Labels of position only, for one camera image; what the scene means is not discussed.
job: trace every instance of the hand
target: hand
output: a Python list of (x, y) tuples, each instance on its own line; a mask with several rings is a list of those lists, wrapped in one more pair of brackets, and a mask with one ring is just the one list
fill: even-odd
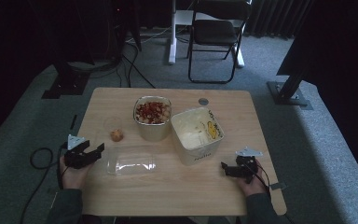
[[(257, 166), (260, 166), (260, 162), (258, 160), (255, 160), (257, 162)], [(257, 169), (257, 175), (263, 179), (262, 177), (262, 169)], [(257, 194), (257, 193), (266, 193), (266, 188), (264, 186), (264, 183), (262, 183), (257, 177), (253, 177), (251, 183), (247, 184), (245, 178), (237, 178), (238, 185), (240, 185), (240, 188), (242, 189), (243, 193), (246, 197)]]
[(82, 189), (86, 182), (87, 174), (94, 163), (81, 169), (67, 167), (64, 156), (60, 157), (60, 170), (62, 175), (62, 187), (64, 189)]

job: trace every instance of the stand base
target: stand base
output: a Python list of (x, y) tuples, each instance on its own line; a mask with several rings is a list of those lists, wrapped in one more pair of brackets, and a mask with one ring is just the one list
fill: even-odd
[(309, 100), (304, 99), (300, 89), (297, 89), (295, 94), (289, 99), (279, 97), (284, 82), (267, 82), (269, 91), (274, 99), (276, 105), (299, 105), (303, 110), (313, 110)]
[(81, 95), (86, 88), (90, 73), (75, 72), (76, 80), (72, 86), (62, 86), (60, 75), (57, 76), (49, 91), (43, 93), (42, 99), (59, 99), (61, 95)]

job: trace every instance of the sleeve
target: sleeve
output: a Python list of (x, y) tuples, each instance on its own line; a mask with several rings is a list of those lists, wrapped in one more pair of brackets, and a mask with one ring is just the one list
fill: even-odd
[(82, 216), (83, 202), (80, 189), (64, 189), (55, 198), (48, 213), (47, 224), (77, 224)]
[(246, 197), (249, 224), (277, 224), (280, 222), (267, 193)]

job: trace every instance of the wooden table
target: wooden table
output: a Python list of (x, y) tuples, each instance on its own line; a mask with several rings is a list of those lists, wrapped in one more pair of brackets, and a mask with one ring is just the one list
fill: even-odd
[[(145, 95), (167, 97), (172, 114), (201, 106), (206, 98), (225, 132), (216, 154), (199, 164), (184, 166), (176, 154), (172, 135), (160, 142), (142, 139), (132, 118), (136, 100)], [(124, 139), (112, 142), (103, 131), (103, 121), (122, 119)], [(269, 156), (252, 98), (247, 91), (168, 90), (98, 88), (92, 94), (78, 136), (91, 141), (90, 149), (105, 142), (103, 157), (89, 173), (84, 188), (84, 213), (97, 216), (243, 216), (246, 205), (242, 192), (232, 177), (224, 175), (220, 162), (235, 165), (235, 151), (251, 147), (262, 151), (259, 161), (270, 183), (277, 176)], [(108, 151), (139, 150), (155, 158), (156, 169), (145, 175), (108, 175)], [(286, 212), (280, 189), (272, 190), (272, 203), (279, 215)]]

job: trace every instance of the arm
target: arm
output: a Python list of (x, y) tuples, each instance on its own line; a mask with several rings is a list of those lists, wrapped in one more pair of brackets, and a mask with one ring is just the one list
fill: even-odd
[[(262, 169), (258, 169), (257, 175), (262, 179)], [(254, 177), (252, 182), (247, 184), (244, 178), (237, 179), (238, 184), (245, 194), (246, 207), (248, 210), (248, 223), (276, 224), (279, 223), (271, 200), (267, 194), (265, 184)]]
[(92, 164), (81, 169), (66, 167), (60, 158), (63, 190), (57, 193), (54, 204), (48, 213), (47, 224), (77, 224), (82, 216), (82, 191)]

